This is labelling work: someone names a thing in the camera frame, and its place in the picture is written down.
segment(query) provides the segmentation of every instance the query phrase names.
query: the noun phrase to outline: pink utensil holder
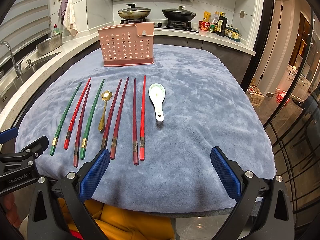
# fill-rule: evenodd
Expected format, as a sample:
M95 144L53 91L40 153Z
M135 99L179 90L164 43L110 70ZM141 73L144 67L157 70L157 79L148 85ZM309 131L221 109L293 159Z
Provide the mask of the pink utensil holder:
M152 64L154 29L152 22L98 29L104 66Z

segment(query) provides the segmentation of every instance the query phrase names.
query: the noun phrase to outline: red seasoning box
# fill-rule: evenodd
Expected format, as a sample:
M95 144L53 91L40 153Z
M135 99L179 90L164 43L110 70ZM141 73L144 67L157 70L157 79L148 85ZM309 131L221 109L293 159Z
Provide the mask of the red seasoning box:
M199 21L199 30L209 31L210 24L211 23L209 23L209 22Z

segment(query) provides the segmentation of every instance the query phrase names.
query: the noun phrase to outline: white countertop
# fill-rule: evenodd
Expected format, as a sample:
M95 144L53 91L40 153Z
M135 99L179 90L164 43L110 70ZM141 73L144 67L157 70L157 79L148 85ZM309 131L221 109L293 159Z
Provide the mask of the white countertop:
M25 104L28 102L28 100L31 98L31 96L45 82L45 80L47 80L58 68L60 68L64 63L66 63L73 56L81 52L83 49L87 48L88 46L99 40L97 29L113 24L114 23L111 22L103 26L98 26L90 30L80 32L74 39L72 39L71 36L64 37L62 46L48 53L45 56L57 52L61 53L49 60L38 71L36 71L8 101L3 111L0 113L0 131L9 129L13 125L15 119L17 118ZM255 55L255 52L253 50L247 48L245 45L241 43L232 41L227 37L220 37L214 33L209 33L206 31L200 31L200 33L192 33L187 31L156 28L155 35L177 36L208 41L232 49L236 49L248 53L250 55ZM41 56L37 51L34 51L25 57L25 59L22 62L22 66L26 64L26 60L29 58L32 61L35 61L45 56Z
M252 49L249 49L244 44L233 41L227 38L226 36L221 37L215 33L201 31L201 30L197 30L197 31L199 31L199 33L155 28L155 35L176 36L176 37L184 37L184 38L190 38L190 39L201 40L201 41L208 41L208 42L212 42L228 48L232 48L232 49L236 49L236 50L248 53L252 56L256 55L255 51L253 51Z

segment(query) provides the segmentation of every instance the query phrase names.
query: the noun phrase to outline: dark red chopstick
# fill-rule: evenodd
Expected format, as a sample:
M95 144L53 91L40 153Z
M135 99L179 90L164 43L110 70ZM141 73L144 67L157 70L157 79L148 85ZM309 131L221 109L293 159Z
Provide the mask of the dark red chopstick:
M144 161L144 107L146 101L146 76L143 78L141 121L140 121L140 160Z
M110 159L111 160L114 160L114 158L116 156L116 147L117 147L119 126L120 126L120 119L121 119L121 113L122 113L122 107L123 107L125 92L127 91L128 81L129 81L129 78L127 78L127 82L125 83L125 86L124 86L124 89L123 89L122 98L121 98L121 101L120 101L120 106L119 106L116 125L115 125L115 130L113 132L113 138L112 138L112 144L111 144L111 150L110 150Z
M81 105L81 102L82 102L82 99L84 97L84 94L85 94L85 91L87 90L88 86L89 86L89 83L90 83L90 80L91 78L89 78L87 84L85 85L82 93L81 93L81 96L79 98L79 101L78 101L78 104L76 106L76 109L73 113L73 116L71 118L71 122L70 122L70 125L69 125L69 128L68 128L68 132L67 132L67 136L66 136L66 140L64 141L64 149L68 149L69 147L69 142L70 142L70 137L71 137L71 133L72 133L72 130L73 130L73 125L75 124L75 120L76 120L76 117L77 117L77 114L78 114L78 111L79 111L79 108L80 108L80 105Z
M133 145L133 164L138 165L138 145L137 145L137 113L136 113L136 79L133 83L133 113L132 113L132 145Z
M106 124L106 127L104 129L104 133L103 133L101 149L106 149L107 148L110 125L111 125L111 120L112 120L112 116L113 116L113 110L115 109L116 100L117 100L117 96L118 96L118 93L119 93L119 90L120 90L121 81L122 81L122 78L120 78L117 91L116 91L116 93L115 93L115 95L113 97L112 105L111 105L111 108L110 108L110 111L109 111L109 116L108 116L108 119L107 119L107 124Z
M80 114L80 119L79 119L78 130L77 130L77 137L76 137L76 143L75 143L75 153L73 155L73 166L75 166L76 168L78 167L78 164L79 164L79 147L80 147L80 140L81 140L82 122L83 122L84 110L85 110L85 105L87 104L90 87L91 87L91 85L89 85L87 93L84 98L84 102L83 102L83 106L82 106L82 110L81 110L81 114Z

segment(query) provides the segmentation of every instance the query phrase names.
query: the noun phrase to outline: blue gripper pad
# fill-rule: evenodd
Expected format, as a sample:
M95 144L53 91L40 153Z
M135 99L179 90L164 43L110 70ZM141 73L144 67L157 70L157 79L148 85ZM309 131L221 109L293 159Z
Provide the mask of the blue gripper pad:
M90 199L95 192L103 174L110 163L110 153L104 149L99 158L92 165L91 169L84 176L79 186L79 197L82 202Z
M12 127L8 130L0 132L0 144L4 144L7 141L10 141L13 138L18 136L18 129L16 127Z
M210 159L229 197L238 201L241 198L240 181L216 147L212 148Z

